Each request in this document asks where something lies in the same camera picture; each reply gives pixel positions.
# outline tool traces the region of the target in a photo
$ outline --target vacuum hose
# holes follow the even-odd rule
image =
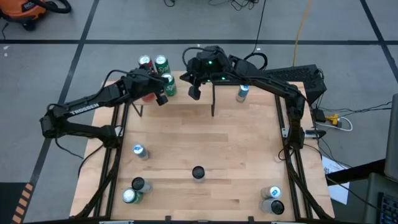
[[[58,8],[57,5],[54,3],[49,4],[46,2],[42,2],[41,0],[30,0],[30,1],[40,7],[43,7],[49,11],[56,12],[56,13],[66,14],[72,10],[72,8],[70,7],[70,4],[67,0],[59,0],[63,5],[65,5],[64,8]]]

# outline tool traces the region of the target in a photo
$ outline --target green soda can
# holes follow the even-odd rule
[[[165,73],[162,75],[162,77],[169,79],[169,83],[164,86],[164,91],[166,92],[167,96],[174,96],[177,93],[174,77],[170,73]]]
[[[142,192],[136,192],[131,187],[123,192],[123,202],[126,203],[140,203],[143,197],[144,194]]]
[[[159,75],[170,73],[169,60],[164,55],[156,56],[155,66]]]

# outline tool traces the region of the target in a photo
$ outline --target yellow cable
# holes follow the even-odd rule
[[[304,12],[304,15],[303,15],[303,19],[301,20],[300,28],[298,28],[298,32],[297,32],[297,36],[296,36],[296,42],[294,43],[293,66],[296,63],[297,43],[299,42],[300,33],[301,33],[302,28],[303,28],[303,25],[304,25],[304,22],[305,22],[305,18],[307,18],[307,14],[308,14],[308,12],[310,10],[311,3],[312,3],[312,0],[308,0],[307,7],[305,8],[305,12]]]

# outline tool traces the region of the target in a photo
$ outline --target soda can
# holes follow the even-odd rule
[[[236,95],[236,101],[243,103],[246,99],[246,96],[249,93],[249,86],[248,85],[240,85],[238,94]]]
[[[146,70],[150,70],[152,72],[155,71],[154,69],[154,64],[152,63],[152,59],[150,59],[150,56],[148,55],[141,55],[138,59],[138,65],[144,66]]]
[[[205,169],[201,166],[196,166],[192,169],[193,180],[196,183],[205,181]]]
[[[264,199],[277,199],[280,198],[281,195],[282,191],[278,186],[264,187],[263,189],[261,189],[261,197],[263,197]]]
[[[281,215],[285,211],[285,206],[280,200],[265,199],[260,202],[260,210],[264,213]]]
[[[163,75],[165,73],[170,73],[170,66],[169,66],[169,60],[167,60],[166,56],[164,55],[158,55],[155,58],[155,66],[157,73],[159,75]]]
[[[164,86],[164,91],[167,96],[174,96],[177,93],[177,86],[175,86],[174,77],[170,73],[165,73],[162,77],[169,79],[169,83]]]
[[[149,158],[149,153],[148,151],[145,149],[145,147],[141,144],[136,144],[133,148],[132,148],[132,152],[137,155],[138,157],[140,157],[142,160],[147,160]]]
[[[142,192],[136,192],[131,187],[123,192],[123,202],[126,203],[140,203],[143,197],[144,194]]]
[[[152,100],[155,99],[155,93],[150,93],[150,94],[148,94],[148,95],[146,95],[146,96],[143,96],[141,99],[142,99],[144,102],[146,102],[146,103],[150,103]]]
[[[142,178],[142,177],[136,177],[132,180],[131,182],[131,187],[138,192],[142,192],[142,193],[149,193],[152,191],[152,184]]]

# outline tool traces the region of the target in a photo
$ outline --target white paper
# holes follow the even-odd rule
[[[330,174],[332,172],[347,169],[347,167],[345,167],[344,165],[338,164],[337,162],[325,156],[322,156],[322,165],[325,174]],[[349,189],[349,182],[342,185]],[[347,205],[348,190],[340,187],[339,185],[333,185],[329,186],[329,194],[333,200]]]

